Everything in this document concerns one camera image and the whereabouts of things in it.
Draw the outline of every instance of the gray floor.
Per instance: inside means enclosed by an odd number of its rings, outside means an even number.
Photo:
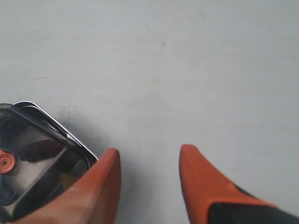
[[[182,143],[299,215],[299,1],[3,0],[0,102],[29,99],[97,155],[118,224],[186,224]]]

